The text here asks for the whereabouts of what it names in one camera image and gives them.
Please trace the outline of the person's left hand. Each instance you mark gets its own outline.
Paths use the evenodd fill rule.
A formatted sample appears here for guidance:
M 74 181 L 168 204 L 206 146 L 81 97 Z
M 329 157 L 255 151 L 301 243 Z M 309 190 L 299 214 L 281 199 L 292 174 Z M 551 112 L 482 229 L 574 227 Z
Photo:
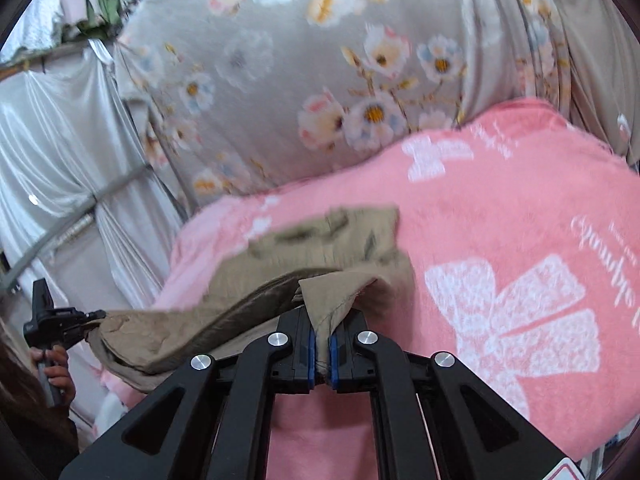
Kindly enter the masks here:
M 30 349 L 32 362 L 47 406 L 68 408 L 76 396 L 76 387 L 68 369 L 68 354 L 60 344 L 51 349 Z

